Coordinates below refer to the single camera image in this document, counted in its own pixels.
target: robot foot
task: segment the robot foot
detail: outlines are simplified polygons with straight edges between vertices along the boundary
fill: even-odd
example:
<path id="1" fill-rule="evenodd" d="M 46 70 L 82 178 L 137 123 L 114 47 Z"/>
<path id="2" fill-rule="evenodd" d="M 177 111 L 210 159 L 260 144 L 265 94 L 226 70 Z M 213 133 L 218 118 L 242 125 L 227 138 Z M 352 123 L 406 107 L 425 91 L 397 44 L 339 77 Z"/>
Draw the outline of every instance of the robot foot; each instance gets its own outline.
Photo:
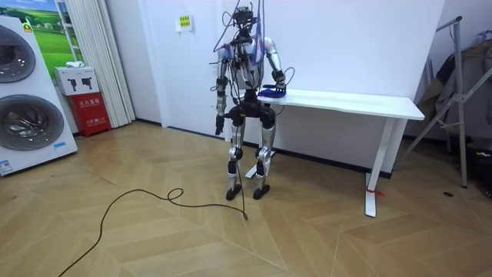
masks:
<path id="1" fill-rule="evenodd" d="M 228 190 L 228 193 L 225 195 L 225 198 L 228 200 L 228 201 L 231 201 L 232 199 L 234 199 L 234 197 L 236 197 L 236 195 L 241 191 L 241 185 L 239 184 L 236 184 L 234 186 L 234 189 L 233 190 Z"/>
<path id="2" fill-rule="evenodd" d="M 269 185 L 263 185 L 262 189 L 256 189 L 253 194 L 254 200 L 260 200 L 263 195 L 266 195 L 270 191 Z"/>

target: herringbone floor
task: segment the herringbone floor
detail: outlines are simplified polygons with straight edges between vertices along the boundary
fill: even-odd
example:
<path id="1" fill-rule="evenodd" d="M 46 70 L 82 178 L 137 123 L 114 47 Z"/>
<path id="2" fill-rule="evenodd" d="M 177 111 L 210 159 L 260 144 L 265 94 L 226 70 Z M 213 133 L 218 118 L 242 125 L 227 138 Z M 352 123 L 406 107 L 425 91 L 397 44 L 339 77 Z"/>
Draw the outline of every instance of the herringbone floor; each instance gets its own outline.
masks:
<path id="1" fill-rule="evenodd" d="M 179 187 L 182 203 L 226 202 L 228 143 L 138 122 L 77 141 L 76 155 L 0 179 L 0 276 L 57 276 L 129 189 L 166 196 Z M 246 149 L 242 173 L 253 163 Z M 100 245 L 66 276 L 492 276 L 492 201 L 461 189 L 433 146 L 379 181 L 387 198 L 375 219 L 364 215 L 361 173 L 277 155 L 261 201 L 243 180 L 248 222 L 125 196 Z"/>

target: robot leg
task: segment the robot leg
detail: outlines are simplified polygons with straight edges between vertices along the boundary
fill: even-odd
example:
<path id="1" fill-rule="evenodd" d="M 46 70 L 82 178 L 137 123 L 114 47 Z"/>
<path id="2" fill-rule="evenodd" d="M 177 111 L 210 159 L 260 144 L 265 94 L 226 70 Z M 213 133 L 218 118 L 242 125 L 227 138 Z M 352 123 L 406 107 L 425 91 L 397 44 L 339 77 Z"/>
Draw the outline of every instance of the robot leg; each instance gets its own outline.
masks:
<path id="1" fill-rule="evenodd" d="M 241 185 L 237 183 L 238 180 L 238 166 L 241 158 L 243 157 L 243 138 L 244 127 L 246 121 L 244 117 L 239 116 L 234 111 L 230 112 L 232 115 L 232 147 L 229 149 L 229 163 L 228 163 L 228 178 L 229 178 L 229 190 L 225 196 L 228 201 L 234 199 L 234 197 L 241 191 Z"/>
<path id="2" fill-rule="evenodd" d="M 258 185 L 254 191 L 253 198 L 259 200 L 263 195 L 270 191 L 270 186 L 265 185 L 270 169 L 271 148 L 274 145 L 275 130 L 275 111 L 266 106 L 260 108 L 260 120 L 263 123 L 261 128 L 261 148 L 256 151 L 258 162 L 256 164 L 256 179 Z"/>

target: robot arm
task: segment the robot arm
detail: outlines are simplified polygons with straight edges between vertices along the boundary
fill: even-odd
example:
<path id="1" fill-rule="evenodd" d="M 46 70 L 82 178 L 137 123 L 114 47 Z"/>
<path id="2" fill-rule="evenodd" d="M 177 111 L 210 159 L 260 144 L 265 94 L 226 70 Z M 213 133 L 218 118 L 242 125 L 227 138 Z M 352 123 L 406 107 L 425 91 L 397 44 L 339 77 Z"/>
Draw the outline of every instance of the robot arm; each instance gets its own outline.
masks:
<path id="1" fill-rule="evenodd" d="M 222 49 L 219 52 L 222 57 L 220 61 L 220 70 L 217 77 L 216 88 L 217 88 L 217 117 L 215 118 L 215 135 L 220 135 L 224 130 L 224 114 L 225 108 L 227 107 L 227 98 L 225 96 L 225 88 L 229 82 L 228 78 L 225 76 L 228 70 L 228 59 L 226 55 L 226 50 Z"/>
<path id="2" fill-rule="evenodd" d="M 270 62 L 271 68 L 274 70 L 271 75 L 275 80 L 275 86 L 278 91 L 285 92 L 285 74 L 282 71 L 280 64 L 280 56 L 277 53 L 277 47 L 275 47 L 275 42 L 271 38 L 264 38 L 264 49 L 267 52 L 267 58 Z"/>

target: white wall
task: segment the white wall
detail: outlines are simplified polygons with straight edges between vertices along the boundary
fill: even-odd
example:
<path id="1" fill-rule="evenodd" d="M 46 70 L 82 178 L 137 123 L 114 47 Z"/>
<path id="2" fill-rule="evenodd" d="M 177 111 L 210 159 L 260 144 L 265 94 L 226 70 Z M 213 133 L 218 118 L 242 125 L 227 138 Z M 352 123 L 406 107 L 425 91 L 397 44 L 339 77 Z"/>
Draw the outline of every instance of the white wall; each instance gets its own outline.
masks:
<path id="1" fill-rule="evenodd" d="M 106 0 L 137 118 L 161 122 L 138 0 Z"/>
<path id="2" fill-rule="evenodd" d="M 460 23 L 460 32 L 461 45 L 465 48 L 468 47 L 475 39 L 477 33 L 487 29 L 492 29 L 492 16 L 490 16 L 491 11 L 491 0 L 446 0 L 443 12 L 439 19 L 439 25 L 449 22 L 451 19 L 456 18 L 459 15 L 463 16 L 463 20 Z M 454 44 L 449 36 L 449 31 L 445 29 L 436 33 L 429 52 L 429 56 L 432 59 L 432 65 L 434 67 L 434 74 L 439 71 L 446 58 L 453 52 Z M 417 95 L 415 96 L 416 103 L 421 100 L 425 93 L 425 88 L 429 85 L 426 77 L 427 76 L 423 76 L 421 85 L 417 90 Z M 408 125 L 405 133 L 408 135 L 418 135 L 423 127 L 424 125 L 419 128 L 419 126 L 416 126 L 415 123 L 412 123 Z M 433 139 L 444 139 L 444 132 L 436 126 L 431 129 L 427 137 Z"/>
<path id="3" fill-rule="evenodd" d="M 443 3 L 270 0 L 265 3 L 266 34 L 277 43 L 283 67 L 296 68 L 289 88 L 413 99 Z M 150 26 L 146 38 L 151 56 L 158 62 L 154 72 L 161 78 L 155 83 L 166 125 L 213 134 L 216 95 L 208 90 L 215 83 L 216 68 L 207 62 L 217 59 L 211 50 L 223 28 L 221 13 L 232 10 L 235 1 L 141 4 Z M 191 12 L 194 32 L 175 31 L 180 10 Z M 383 165 L 386 172 L 394 163 L 405 124 L 399 121 L 394 130 Z M 246 141 L 258 142 L 258 126 L 248 120 Z M 378 117 L 289 106 L 278 117 L 274 146 L 371 167 L 383 126 Z"/>

